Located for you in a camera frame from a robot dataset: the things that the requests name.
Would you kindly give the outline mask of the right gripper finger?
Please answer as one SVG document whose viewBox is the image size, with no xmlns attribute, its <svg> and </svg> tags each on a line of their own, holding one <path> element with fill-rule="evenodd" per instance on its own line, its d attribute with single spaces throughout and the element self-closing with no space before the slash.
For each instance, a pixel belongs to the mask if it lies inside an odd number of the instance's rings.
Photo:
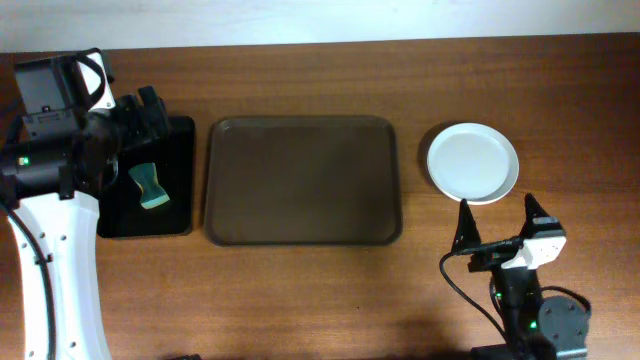
<svg viewBox="0 0 640 360">
<path fill-rule="evenodd" d="M 451 252 L 454 254 L 469 254 L 481 245 L 477 225 L 466 199 L 462 199 L 459 206 L 458 225 L 454 235 Z"/>
<path fill-rule="evenodd" d="M 533 238 L 535 234 L 545 230 L 549 214 L 543 209 L 532 193 L 524 197 L 525 222 L 519 236 L 521 238 Z"/>
</svg>

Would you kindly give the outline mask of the green yellow sponge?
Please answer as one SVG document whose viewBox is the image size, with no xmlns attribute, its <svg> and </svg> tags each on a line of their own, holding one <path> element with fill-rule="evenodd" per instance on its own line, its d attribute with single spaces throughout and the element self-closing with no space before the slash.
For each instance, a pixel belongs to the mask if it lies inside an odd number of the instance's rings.
<svg viewBox="0 0 640 360">
<path fill-rule="evenodd" d="M 129 176 L 141 191 L 140 205 L 150 210 L 164 205 L 170 200 L 169 195 L 159 184 L 157 169 L 154 163 L 142 163 L 132 167 Z"/>
</svg>

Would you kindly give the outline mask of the white plate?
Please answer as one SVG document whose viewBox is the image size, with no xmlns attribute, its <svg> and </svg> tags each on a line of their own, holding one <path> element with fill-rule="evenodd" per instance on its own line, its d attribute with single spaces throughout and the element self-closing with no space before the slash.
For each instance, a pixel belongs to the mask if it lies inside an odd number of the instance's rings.
<svg viewBox="0 0 640 360">
<path fill-rule="evenodd" d="M 504 198 L 514 188 L 519 171 L 519 166 L 502 166 L 464 171 L 457 177 L 450 173 L 442 192 L 456 201 L 465 199 L 469 205 L 488 205 Z"/>
</svg>

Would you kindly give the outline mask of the pale blue plate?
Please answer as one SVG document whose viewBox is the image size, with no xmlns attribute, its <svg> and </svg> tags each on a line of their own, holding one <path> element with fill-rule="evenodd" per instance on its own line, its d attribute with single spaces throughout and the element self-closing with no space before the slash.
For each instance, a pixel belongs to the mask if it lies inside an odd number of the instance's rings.
<svg viewBox="0 0 640 360">
<path fill-rule="evenodd" d="M 425 164 L 430 179 L 441 192 L 450 173 L 457 177 L 464 171 L 520 167 L 515 147 L 507 137 L 479 123 L 459 123 L 439 132 L 428 147 Z"/>
</svg>

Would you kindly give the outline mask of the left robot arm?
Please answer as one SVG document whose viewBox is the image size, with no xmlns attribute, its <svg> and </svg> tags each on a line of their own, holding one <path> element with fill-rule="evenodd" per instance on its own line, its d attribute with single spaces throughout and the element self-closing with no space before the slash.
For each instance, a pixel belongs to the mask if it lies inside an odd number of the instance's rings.
<svg viewBox="0 0 640 360">
<path fill-rule="evenodd" d="M 20 261 L 27 359 L 108 359 L 96 269 L 99 197 L 119 155 L 167 138 L 151 86 L 113 96 L 98 48 L 15 65 L 25 114 L 1 149 L 1 209 Z"/>
</svg>

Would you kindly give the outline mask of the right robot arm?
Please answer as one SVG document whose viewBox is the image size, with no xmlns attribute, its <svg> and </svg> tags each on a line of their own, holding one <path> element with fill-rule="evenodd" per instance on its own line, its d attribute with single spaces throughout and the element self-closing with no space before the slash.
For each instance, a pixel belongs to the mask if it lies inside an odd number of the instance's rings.
<svg viewBox="0 0 640 360">
<path fill-rule="evenodd" d="M 474 347 L 472 359 L 585 359 L 592 315 L 590 302 L 560 286 L 540 284 L 537 270 L 555 261 L 566 244 L 566 231 L 535 197 L 524 198 L 525 221 L 519 234 L 496 242 L 481 240 L 468 202 L 460 202 L 451 250 L 439 262 L 449 286 L 498 330 L 504 342 Z M 445 263 L 468 256 L 468 271 L 491 274 L 488 292 L 497 313 L 491 316 L 448 276 Z"/>
</svg>

